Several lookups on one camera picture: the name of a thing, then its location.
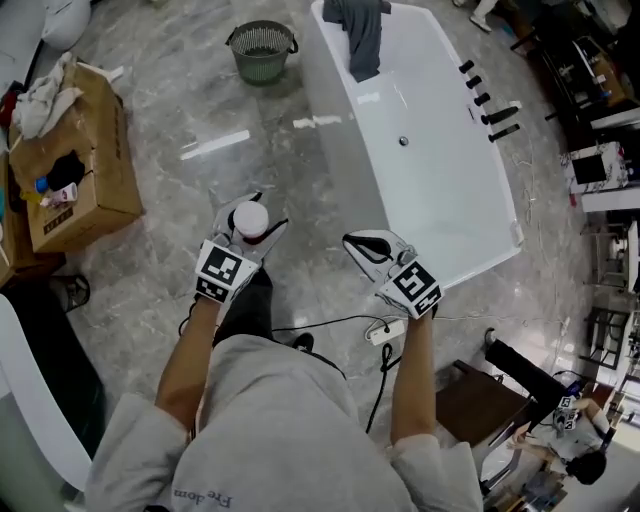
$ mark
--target leg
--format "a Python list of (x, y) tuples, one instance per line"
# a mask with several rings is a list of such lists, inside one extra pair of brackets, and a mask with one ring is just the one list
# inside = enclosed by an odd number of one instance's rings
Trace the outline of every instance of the leg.
[(487, 349), (485, 359), (515, 379), (548, 412), (557, 407), (565, 394), (562, 384), (500, 340)]
[(485, 32), (491, 32), (491, 27), (487, 25), (487, 14), (489, 14), (498, 3), (498, 0), (480, 0), (478, 7), (469, 18), (471, 23), (481, 28)]
[(231, 304), (222, 325), (216, 332), (213, 344), (216, 345), (236, 334), (250, 334), (272, 339), (272, 296), (273, 284), (264, 268), (261, 268)]

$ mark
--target brown chair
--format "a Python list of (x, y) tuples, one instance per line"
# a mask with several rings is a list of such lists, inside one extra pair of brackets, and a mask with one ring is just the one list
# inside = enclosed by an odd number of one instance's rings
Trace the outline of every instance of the brown chair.
[[(489, 453), (524, 423), (529, 400), (463, 361), (457, 360), (453, 366), (464, 375), (436, 394), (436, 416), (456, 439), (471, 445), (480, 475)], [(520, 450), (514, 451), (501, 472), (481, 482), (485, 496), (518, 466), (520, 454)]]

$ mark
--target black hair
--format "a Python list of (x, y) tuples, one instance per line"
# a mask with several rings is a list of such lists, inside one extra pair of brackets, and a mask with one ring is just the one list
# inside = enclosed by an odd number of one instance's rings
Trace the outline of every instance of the black hair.
[(591, 485), (598, 480), (607, 467), (607, 457), (602, 452), (588, 452), (567, 462), (567, 473), (578, 482)]

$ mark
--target pants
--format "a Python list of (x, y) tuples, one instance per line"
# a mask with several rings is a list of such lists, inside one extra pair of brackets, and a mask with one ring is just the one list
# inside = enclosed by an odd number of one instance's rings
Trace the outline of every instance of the pants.
[(566, 388), (562, 384), (500, 340), (489, 347), (485, 359), (513, 378), (535, 398), (536, 403), (532, 405), (529, 414), (529, 430), (551, 414), (565, 396)]
[[(454, 2), (458, 7), (465, 5), (467, 0), (458, 0)], [(493, 8), (498, 3), (498, 0), (480, 0), (478, 7), (476, 7), (475, 11), (473, 11), (474, 16), (480, 19), (485, 19), (487, 14), (489, 14)]]
[[(236, 334), (250, 334), (259, 336), (278, 343), (273, 339), (271, 325), (271, 299), (273, 297), (273, 283), (264, 268), (261, 268), (251, 278), (251, 282), (231, 303), (229, 311), (213, 337), (213, 346), (222, 340)], [(346, 376), (335, 363), (313, 352), (309, 355), (328, 364), (338, 370), (346, 379)]]

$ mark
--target gray sweatshirt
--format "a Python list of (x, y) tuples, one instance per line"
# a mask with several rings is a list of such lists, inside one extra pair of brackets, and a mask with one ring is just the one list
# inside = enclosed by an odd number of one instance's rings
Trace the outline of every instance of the gray sweatshirt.
[(386, 457), (326, 363), (244, 335), (212, 359), (189, 443), (167, 413), (122, 397), (93, 461), (89, 512), (482, 510), (467, 443), (443, 451), (419, 435)]

